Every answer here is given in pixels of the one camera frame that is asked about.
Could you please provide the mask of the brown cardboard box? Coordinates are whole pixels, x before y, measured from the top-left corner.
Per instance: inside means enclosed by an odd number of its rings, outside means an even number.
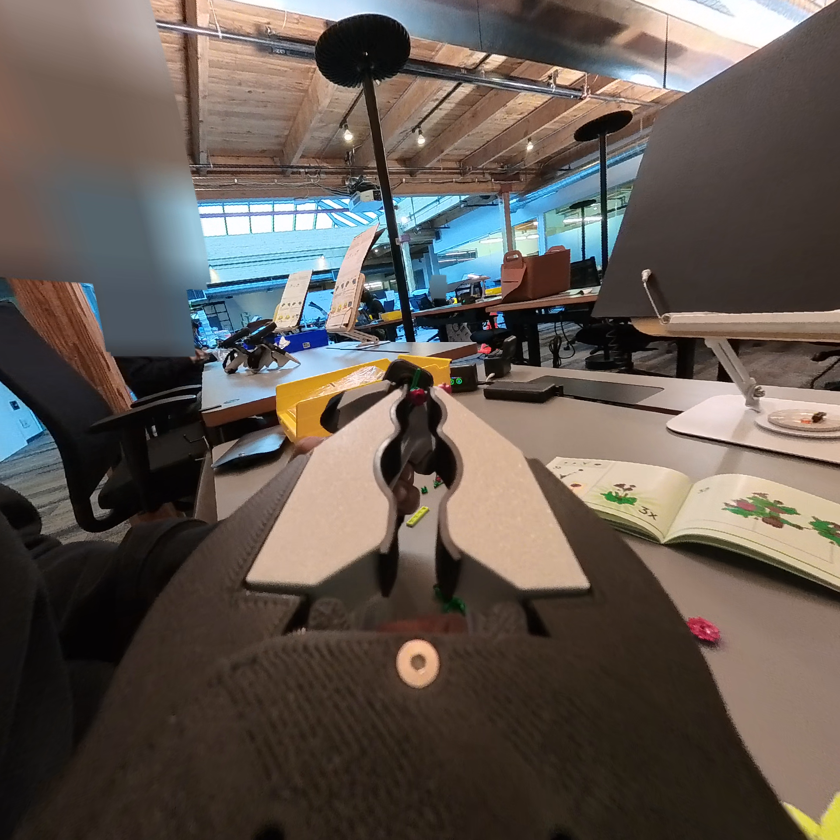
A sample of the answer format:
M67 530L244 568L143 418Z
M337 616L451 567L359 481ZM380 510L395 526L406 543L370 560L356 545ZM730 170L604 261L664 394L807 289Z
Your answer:
M571 252L551 247L544 255L507 252L500 266L501 303L531 301L558 295L571 287Z

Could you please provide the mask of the black grey handheld device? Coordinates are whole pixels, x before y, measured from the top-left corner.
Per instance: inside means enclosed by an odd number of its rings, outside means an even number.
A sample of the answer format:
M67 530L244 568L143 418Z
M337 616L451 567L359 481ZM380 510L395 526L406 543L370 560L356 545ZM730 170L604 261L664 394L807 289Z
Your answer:
M219 343L224 351L223 370L231 375L242 369L251 374L267 370L275 364L282 369L287 364L300 364L300 361L287 350L288 341L277 331L275 322L262 319L250 323L247 327L232 333Z

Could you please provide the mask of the black power adapter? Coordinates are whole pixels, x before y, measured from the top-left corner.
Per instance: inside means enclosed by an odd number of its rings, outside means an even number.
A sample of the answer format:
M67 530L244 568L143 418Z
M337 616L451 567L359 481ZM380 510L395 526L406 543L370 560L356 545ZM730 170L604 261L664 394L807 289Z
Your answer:
M497 343L497 346L485 357L486 382L497 382L510 374L517 349L518 339L513 334L509 334L503 341Z

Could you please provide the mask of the black floor lamp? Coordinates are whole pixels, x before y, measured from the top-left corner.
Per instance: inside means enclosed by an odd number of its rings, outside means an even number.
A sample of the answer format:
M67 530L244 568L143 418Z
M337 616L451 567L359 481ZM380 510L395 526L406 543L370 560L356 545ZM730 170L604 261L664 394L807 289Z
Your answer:
M574 140L578 143L598 141L601 211L601 255L602 275L606 274L608 265L608 216L607 216L607 183L606 183L606 137L623 130L632 120L633 114L628 110L618 110L605 113L580 126L574 133Z
M375 97L375 82L390 79L399 73L407 63L410 53L411 39L404 26L393 18L380 14L355 15L332 24L320 35L314 51L318 69L327 81L343 88L363 89L395 269L402 325L406 341L412 343L415 341L415 332L410 293Z

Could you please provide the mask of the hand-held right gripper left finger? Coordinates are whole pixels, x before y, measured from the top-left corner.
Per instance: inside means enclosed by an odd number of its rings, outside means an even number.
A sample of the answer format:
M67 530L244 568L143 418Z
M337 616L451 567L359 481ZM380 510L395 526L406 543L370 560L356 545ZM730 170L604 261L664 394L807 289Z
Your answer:
M248 571L256 592L311 599L388 596L396 582L403 471L397 388L309 455Z

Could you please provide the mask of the large yellow bin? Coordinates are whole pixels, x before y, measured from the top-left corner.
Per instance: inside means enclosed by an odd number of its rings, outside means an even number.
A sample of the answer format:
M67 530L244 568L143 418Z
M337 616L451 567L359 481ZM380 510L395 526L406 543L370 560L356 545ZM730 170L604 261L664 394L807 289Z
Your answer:
M383 379L394 361L406 361L428 371L436 385L449 376L450 360L433 356L400 354L392 359L365 361L330 373L283 383L276 388L276 414L286 437L297 443L301 438L329 436L320 416L329 399L343 391L371 385Z

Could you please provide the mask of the dark flat pad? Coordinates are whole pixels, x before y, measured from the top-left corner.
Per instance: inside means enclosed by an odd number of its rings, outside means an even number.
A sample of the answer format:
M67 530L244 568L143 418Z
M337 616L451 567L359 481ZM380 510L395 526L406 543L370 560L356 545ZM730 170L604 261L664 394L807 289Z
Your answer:
M280 427L269 427L240 437L223 455L216 457L216 472L243 469L271 461L279 456L286 436Z

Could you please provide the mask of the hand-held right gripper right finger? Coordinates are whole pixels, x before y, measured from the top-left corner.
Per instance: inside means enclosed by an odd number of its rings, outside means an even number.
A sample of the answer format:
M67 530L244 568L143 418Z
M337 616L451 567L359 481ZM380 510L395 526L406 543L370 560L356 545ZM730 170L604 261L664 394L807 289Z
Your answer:
M428 394L434 470L446 485L435 573L445 599L584 593L585 573L534 469L515 445L439 387Z

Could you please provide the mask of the black board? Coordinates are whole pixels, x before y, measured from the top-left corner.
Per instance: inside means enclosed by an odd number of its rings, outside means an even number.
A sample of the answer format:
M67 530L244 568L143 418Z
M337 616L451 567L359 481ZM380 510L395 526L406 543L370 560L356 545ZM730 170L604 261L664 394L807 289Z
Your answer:
M839 6L661 111L594 315L838 309Z

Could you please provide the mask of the stand with paper sheet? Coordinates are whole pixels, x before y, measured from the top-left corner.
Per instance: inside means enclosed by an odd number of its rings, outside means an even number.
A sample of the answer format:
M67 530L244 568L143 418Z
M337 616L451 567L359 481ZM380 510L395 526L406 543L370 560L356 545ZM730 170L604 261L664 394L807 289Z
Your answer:
M299 326L311 278L311 268L289 274L272 319L277 331L288 332Z
M381 232L379 225L373 224L352 239L339 268L331 309L325 323L329 335L344 335L358 341L361 347L380 342L378 338L362 333L355 327L364 289L362 266Z

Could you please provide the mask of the toy instruction booklet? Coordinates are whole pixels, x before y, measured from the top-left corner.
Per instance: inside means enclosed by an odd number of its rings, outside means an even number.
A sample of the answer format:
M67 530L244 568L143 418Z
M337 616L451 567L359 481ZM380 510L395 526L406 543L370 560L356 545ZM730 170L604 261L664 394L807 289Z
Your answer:
M561 458L548 469L613 527L651 542L696 543L839 590L839 505L768 479L698 481L664 467Z

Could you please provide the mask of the long wooden desk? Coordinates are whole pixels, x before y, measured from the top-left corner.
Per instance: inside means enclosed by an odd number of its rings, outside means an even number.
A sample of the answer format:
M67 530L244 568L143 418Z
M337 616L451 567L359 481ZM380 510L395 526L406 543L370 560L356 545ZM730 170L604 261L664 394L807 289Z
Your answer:
M449 305L411 311L416 326L436 328L446 342L444 326L450 323L484 324L501 315L518 339L519 364L542 363L539 325L544 323L588 322L601 287L586 287L530 301L501 302L498 297L464 305Z

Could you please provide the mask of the person's left forearm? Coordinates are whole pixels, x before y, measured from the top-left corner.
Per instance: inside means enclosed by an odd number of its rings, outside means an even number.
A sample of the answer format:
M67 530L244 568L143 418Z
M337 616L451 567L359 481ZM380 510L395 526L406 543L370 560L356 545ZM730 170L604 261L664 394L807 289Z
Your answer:
M72 542L51 554L45 580L65 657L117 664L158 595L215 528L198 519L154 521L119 544Z

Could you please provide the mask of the lime toy flower pot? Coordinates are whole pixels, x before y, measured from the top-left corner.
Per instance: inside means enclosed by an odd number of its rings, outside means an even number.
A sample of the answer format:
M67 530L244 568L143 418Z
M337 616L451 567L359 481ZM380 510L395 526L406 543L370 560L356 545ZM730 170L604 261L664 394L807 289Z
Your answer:
M835 793L824 813L818 819L810 817L792 804L785 802L783 805L806 838L839 839L839 792Z

